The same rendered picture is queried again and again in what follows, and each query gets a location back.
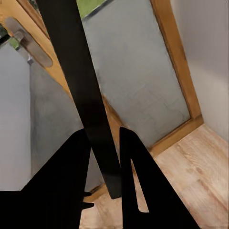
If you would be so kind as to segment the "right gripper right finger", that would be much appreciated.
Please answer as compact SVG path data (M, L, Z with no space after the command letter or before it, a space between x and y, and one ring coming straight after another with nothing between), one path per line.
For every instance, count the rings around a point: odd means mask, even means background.
M121 127L119 148L123 229L200 229L137 134ZM132 163L149 213L138 210Z

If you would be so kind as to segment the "poster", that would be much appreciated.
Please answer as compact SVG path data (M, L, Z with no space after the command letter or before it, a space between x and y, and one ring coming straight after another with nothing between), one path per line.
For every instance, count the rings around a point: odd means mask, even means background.
M121 167L76 0L35 0L111 199Z

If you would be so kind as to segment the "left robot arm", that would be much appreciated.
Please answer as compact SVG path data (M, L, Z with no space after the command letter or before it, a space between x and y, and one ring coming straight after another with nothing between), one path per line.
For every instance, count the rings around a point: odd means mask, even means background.
M20 191L0 191L0 213L13 201ZM91 192L84 192L84 197L91 196ZM92 208L94 203L83 203L82 209Z

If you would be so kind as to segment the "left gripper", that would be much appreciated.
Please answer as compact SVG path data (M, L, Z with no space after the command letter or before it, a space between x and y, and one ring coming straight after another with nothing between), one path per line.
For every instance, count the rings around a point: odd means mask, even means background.
M91 192L84 192L84 197L91 196ZM94 203L83 203L82 209L92 208L94 207Z

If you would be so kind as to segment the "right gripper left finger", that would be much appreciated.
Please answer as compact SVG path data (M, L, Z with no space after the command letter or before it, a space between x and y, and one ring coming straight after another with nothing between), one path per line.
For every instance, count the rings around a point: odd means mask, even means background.
M0 229L80 229L91 145L76 131L0 213Z

